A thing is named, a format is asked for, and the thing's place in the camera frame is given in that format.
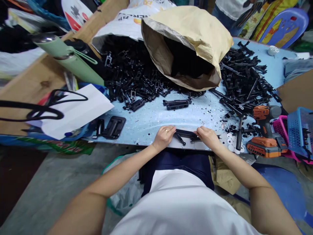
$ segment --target wrist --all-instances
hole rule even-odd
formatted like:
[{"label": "wrist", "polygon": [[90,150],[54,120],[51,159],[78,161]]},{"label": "wrist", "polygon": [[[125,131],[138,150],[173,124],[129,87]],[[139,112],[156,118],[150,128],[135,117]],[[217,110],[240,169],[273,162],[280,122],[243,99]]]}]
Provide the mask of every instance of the wrist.
[{"label": "wrist", "polygon": [[219,142],[216,145],[212,146],[211,150],[217,154],[218,152],[223,151],[224,148],[225,146],[221,142]]},{"label": "wrist", "polygon": [[151,150],[156,153],[156,155],[163,150],[158,145],[156,145],[154,142],[151,145],[149,145],[148,147],[150,147]]}]

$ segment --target person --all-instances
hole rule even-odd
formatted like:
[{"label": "person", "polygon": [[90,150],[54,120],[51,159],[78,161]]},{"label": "person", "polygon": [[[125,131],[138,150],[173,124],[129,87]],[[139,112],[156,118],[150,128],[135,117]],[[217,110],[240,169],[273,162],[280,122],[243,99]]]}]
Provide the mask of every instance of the person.
[{"label": "person", "polygon": [[[150,146],[79,193],[49,235],[100,234],[107,199],[164,150],[175,132],[174,126],[161,127]],[[111,234],[301,234],[276,191],[253,167],[224,147],[213,130],[201,126],[195,134],[249,189],[252,225],[195,174],[184,169],[168,169],[154,172],[149,193],[134,205]]]},{"label": "person", "polygon": [[216,0],[212,15],[215,16],[233,37],[240,35],[242,27],[236,27],[239,17],[250,10],[256,0]]}]

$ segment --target green thermos bottle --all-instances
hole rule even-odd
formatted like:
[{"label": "green thermos bottle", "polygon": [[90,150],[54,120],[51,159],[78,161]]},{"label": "green thermos bottle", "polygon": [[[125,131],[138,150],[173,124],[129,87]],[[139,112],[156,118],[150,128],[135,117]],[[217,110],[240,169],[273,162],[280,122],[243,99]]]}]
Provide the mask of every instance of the green thermos bottle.
[{"label": "green thermos bottle", "polygon": [[98,62],[66,45],[58,36],[39,34],[33,37],[33,42],[82,81],[104,86],[104,80],[81,57],[93,64]]}]

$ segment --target hand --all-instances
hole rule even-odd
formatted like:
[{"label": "hand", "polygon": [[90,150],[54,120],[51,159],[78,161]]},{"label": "hand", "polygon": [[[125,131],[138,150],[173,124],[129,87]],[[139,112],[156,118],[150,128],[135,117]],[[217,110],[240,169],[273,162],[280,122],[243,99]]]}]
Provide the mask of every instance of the hand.
[{"label": "hand", "polygon": [[204,126],[198,127],[197,131],[194,132],[201,141],[209,147],[212,151],[221,147],[221,142],[219,141],[217,135],[212,129],[206,128]]},{"label": "hand", "polygon": [[163,126],[159,129],[152,146],[159,152],[169,146],[172,141],[173,135],[176,132],[175,126]]}]

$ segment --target white envelope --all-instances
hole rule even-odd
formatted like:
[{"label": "white envelope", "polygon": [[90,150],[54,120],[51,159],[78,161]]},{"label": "white envelope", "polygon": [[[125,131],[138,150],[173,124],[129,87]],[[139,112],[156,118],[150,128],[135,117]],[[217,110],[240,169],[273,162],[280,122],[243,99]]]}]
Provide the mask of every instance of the white envelope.
[{"label": "white envelope", "polygon": [[[42,120],[41,129],[46,135],[57,140],[63,139],[65,133],[83,127],[114,107],[110,100],[92,84],[89,84],[76,92],[86,96],[88,100],[52,105],[51,108],[61,111],[64,114],[64,118],[60,120]],[[84,98],[76,94],[70,94],[62,98],[60,101],[78,99]],[[48,112],[43,114],[43,116],[49,115],[51,114]]]}]

